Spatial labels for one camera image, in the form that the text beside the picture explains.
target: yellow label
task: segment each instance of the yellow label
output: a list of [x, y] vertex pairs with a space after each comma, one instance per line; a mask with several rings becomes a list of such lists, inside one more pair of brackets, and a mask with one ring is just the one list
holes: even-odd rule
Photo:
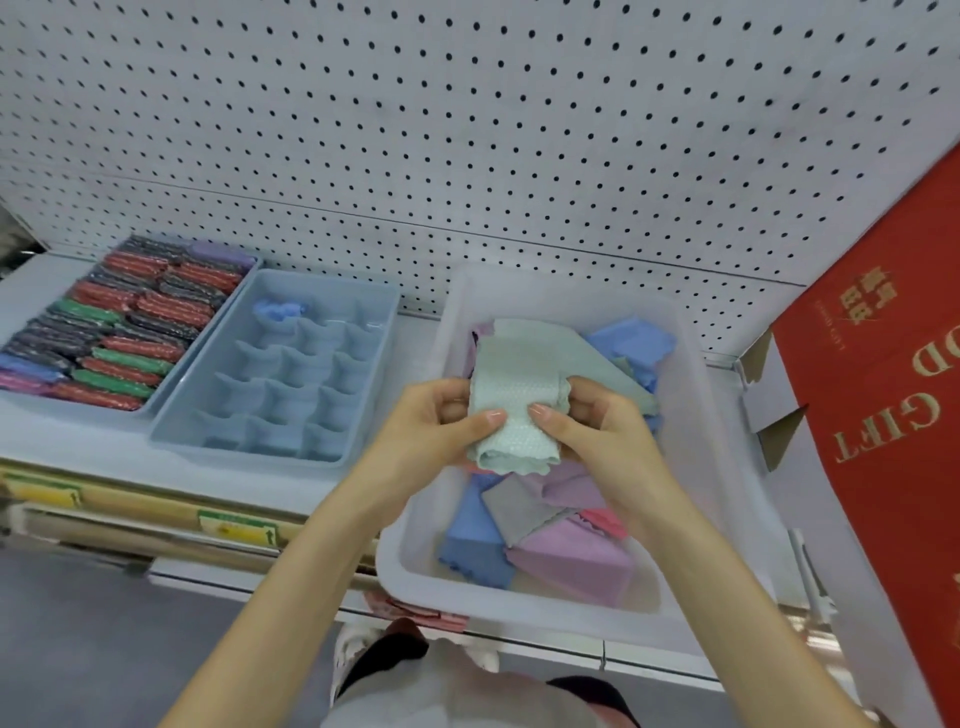
[[200, 529], [208, 536], [254, 546], [272, 546], [279, 541], [276, 523], [220, 511], [198, 511]]
[[82, 504], [81, 490], [76, 485], [12, 473], [7, 473], [4, 482], [10, 495], [18, 500], [43, 503], [56, 508], [80, 508]]

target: white pegboard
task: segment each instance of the white pegboard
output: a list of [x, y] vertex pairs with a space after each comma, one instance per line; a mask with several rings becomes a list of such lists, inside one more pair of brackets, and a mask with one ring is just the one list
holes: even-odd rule
[[[14, 182], [3, 180], [16, 179]], [[0, 160], [0, 199], [24, 210], [43, 239], [96, 257], [130, 230], [233, 240], [274, 265], [359, 279], [395, 281], [404, 309], [438, 315], [450, 272], [487, 262], [556, 276], [639, 285], [679, 298], [701, 333], [705, 351], [733, 353], [749, 343], [796, 286], [676, 266], [572, 253], [537, 244], [509, 245], [484, 236], [264, 203], [99, 175]]]
[[[0, 157], [20, 168], [410, 224], [450, 257], [604, 260], [630, 284], [661, 265], [808, 284], [960, 132], [958, 0], [11, 0], [0, 19]], [[55, 232], [46, 199], [14, 211]], [[259, 247], [345, 259], [293, 232]], [[397, 244], [389, 275], [419, 285]], [[721, 326], [731, 306], [696, 286]], [[765, 315], [705, 348], [739, 352], [779, 312], [791, 289], [765, 287]]]

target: gray floor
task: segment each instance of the gray floor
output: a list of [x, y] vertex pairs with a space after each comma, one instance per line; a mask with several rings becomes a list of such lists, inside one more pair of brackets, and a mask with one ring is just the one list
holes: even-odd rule
[[[72, 558], [0, 548], [0, 723], [154, 726], [240, 606]], [[332, 644], [324, 644], [291, 726], [315, 728], [324, 717]], [[511, 655], [502, 668], [542, 679], [576, 671]], [[644, 728], [740, 725], [722, 693], [603, 677]]]

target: clear plastic bin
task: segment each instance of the clear plastic bin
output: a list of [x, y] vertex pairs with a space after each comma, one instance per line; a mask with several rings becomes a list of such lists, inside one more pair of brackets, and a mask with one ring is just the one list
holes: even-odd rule
[[[470, 264], [452, 279], [424, 378], [461, 376], [470, 328], [497, 317], [536, 319], [589, 332], [628, 316], [639, 316], [677, 337], [677, 348], [660, 364], [657, 390], [664, 418], [659, 440], [667, 462], [748, 564], [762, 563], [759, 554], [751, 552], [752, 510], [735, 475], [699, 337], [676, 300], [637, 287], [611, 290], [589, 281]], [[376, 570], [390, 594], [471, 617], [703, 654], [660, 570], [633, 540], [627, 548], [636, 560], [636, 575], [618, 609], [577, 601], [522, 572], [509, 591], [502, 591], [469, 584], [439, 564], [437, 549], [467, 481], [463, 471], [445, 469], [383, 532]]]

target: fingernail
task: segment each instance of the fingernail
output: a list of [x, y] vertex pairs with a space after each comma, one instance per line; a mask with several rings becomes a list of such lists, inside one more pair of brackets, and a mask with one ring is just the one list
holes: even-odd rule
[[546, 420], [550, 416], [550, 408], [539, 402], [531, 404], [527, 409], [531, 415], [539, 417], [541, 420]]

